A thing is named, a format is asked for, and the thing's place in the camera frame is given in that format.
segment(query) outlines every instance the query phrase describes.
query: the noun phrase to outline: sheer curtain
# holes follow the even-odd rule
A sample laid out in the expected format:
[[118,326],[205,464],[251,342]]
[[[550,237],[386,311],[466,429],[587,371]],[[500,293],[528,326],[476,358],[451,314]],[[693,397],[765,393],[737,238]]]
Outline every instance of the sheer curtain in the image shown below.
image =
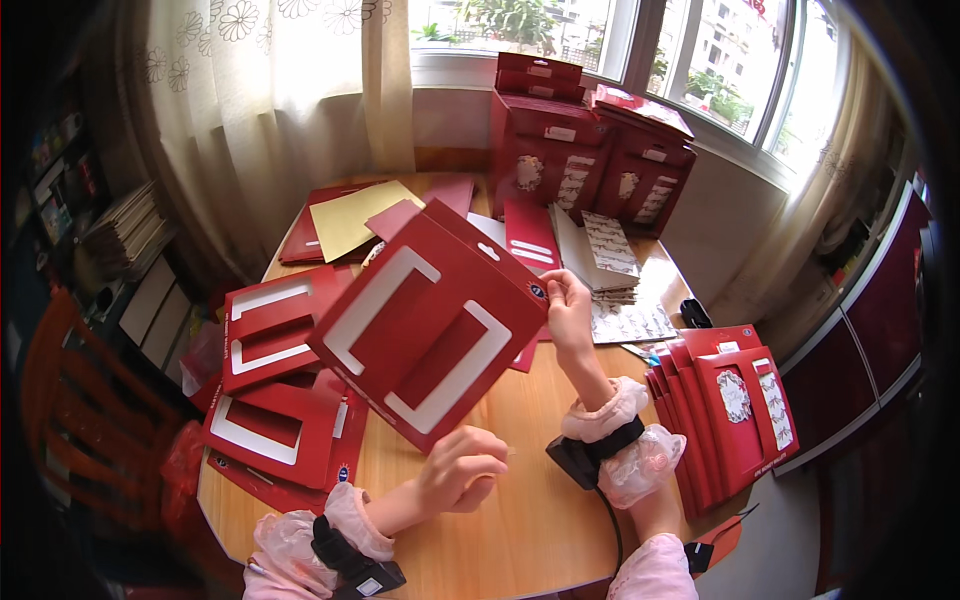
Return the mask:
[[810,254],[849,227],[851,203],[884,148],[886,88],[862,44],[850,69],[833,135],[806,187],[787,199],[734,279],[708,307],[718,326],[757,323],[783,300]]
[[132,11],[158,179],[200,252],[241,280],[259,280],[311,188],[414,171],[407,0]]

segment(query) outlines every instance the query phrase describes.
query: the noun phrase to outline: window sill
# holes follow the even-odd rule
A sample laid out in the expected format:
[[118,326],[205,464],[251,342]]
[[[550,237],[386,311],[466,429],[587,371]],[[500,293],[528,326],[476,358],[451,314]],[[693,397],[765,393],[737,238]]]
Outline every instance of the window sill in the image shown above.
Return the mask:
[[[496,77],[496,54],[482,50],[411,50],[410,65],[414,88],[492,90]],[[620,86],[595,73],[585,73],[582,84],[587,89],[597,84]],[[779,160],[689,107],[660,97],[650,99],[676,108],[684,116],[695,135],[696,148],[718,155],[786,193],[799,182],[798,174]]]

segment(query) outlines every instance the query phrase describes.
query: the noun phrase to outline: chair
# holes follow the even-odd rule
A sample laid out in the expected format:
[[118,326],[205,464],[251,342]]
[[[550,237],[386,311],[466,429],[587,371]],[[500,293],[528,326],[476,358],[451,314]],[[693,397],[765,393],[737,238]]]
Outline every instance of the chair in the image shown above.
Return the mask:
[[[185,419],[90,331],[66,290],[36,329],[21,397],[27,443],[44,477],[134,531],[161,529],[159,468]],[[48,466],[48,454],[69,479]]]

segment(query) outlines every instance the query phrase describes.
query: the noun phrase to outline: hang tab hole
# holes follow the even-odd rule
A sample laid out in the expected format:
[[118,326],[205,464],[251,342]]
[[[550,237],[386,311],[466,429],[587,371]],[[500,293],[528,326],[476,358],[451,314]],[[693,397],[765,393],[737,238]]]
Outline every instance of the hang tab hole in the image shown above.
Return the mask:
[[487,246],[483,242],[477,242],[477,248],[485,252],[486,255],[492,258],[493,260],[500,262],[500,257],[496,255],[496,251],[490,246]]

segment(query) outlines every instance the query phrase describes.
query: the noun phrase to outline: wooden table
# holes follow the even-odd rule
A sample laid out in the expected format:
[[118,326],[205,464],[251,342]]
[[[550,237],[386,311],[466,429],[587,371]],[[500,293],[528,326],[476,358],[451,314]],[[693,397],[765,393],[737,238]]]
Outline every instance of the wooden table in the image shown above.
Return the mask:
[[[396,176],[415,194],[430,188],[436,174]],[[357,177],[341,184],[387,179]],[[473,212],[490,215],[483,178]],[[660,297],[674,326],[681,300],[690,290],[663,245],[657,240],[632,241],[643,264],[642,284]],[[264,280],[304,271],[284,267],[276,257]],[[644,363],[620,346],[598,348],[604,371],[643,382]],[[510,472],[497,479],[490,497],[471,515],[445,514],[396,536],[396,561],[407,585],[386,594],[390,598],[441,599],[509,598],[546,593],[611,577],[616,541],[610,518],[595,493],[584,492],[546,455],[546,445],[560,432],[560,420],[576,394],[557,366],[550,342],[537,347],[529,373],[507,370],[469,413],[464,423],[491,430],[511,447]],[[640,411],[645,423],[656,422],[651,402]],[[417,475],[424,457],[395,430],[370,411],[356,485],[371,496],[392,489]],[[678,504],[680,492],[671,486]],[[683,524],[681,537],[692,540],[746,506],[746,490],[712,515]],[[256,522],[274,512],[243,492],[203,462],[197,497],[213,532],[227,553],[245,562],[254,551]],[[618,515],[624,536],[624,558],[636,548],[629,516]]]

